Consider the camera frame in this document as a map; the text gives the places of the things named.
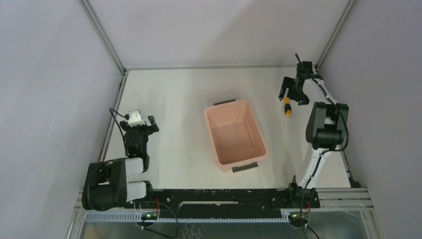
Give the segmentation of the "yellow black screwdriver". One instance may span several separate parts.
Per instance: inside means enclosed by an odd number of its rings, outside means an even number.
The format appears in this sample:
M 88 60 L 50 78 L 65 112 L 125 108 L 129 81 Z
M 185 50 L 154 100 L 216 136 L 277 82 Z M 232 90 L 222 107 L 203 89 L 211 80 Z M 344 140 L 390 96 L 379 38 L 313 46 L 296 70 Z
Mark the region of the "yellow black screwdriver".
M 292 115 L 292 108 L 291 108 L 291 104 L 290 104 L 290 98 L 289 97 L 285 97 L 284 98 L 284 112 L 287 116 L 291 116 Z

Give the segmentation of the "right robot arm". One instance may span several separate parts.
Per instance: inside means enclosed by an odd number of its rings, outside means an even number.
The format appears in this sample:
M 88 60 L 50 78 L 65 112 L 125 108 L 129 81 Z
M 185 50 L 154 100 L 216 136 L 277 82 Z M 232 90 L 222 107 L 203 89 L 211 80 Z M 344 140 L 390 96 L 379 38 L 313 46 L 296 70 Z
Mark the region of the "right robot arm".
M 309 147 L 299 172 L 281 193 L 287 204 L 302 209 L 319 207 L 316 182 L 322 167 L 331 153 L 343 151 L 348 146 L 349 139 L 349 107 L 332 98 L 324 85 L 323 77 L 313 71 L 311 61 L 299 60 L 296 76 L 283 79 L 279 100 L 284 103 L 285 115 L 292 115 L 292 101 L 300 106 L 310 103 L 304 92 L 306 81 L 319 92 L 305 131 Z

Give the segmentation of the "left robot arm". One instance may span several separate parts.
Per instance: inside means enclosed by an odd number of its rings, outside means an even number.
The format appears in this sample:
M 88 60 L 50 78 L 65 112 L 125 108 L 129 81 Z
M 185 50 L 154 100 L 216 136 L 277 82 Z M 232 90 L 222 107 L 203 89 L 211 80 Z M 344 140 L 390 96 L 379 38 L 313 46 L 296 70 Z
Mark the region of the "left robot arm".
M 154 116 L 149 124 L 128 116 L 119 123 L 123 135 L 126 157 L 91 163 L 82 193 L 85 210 L 107 211 L 120 208 L 136 200 L 141 206 L 151 207 L 156 200 L 151 183 L 130 182 L 129 177 L 148 171 L 150 157 L 147 153 L 149 136 L 159 131 Z

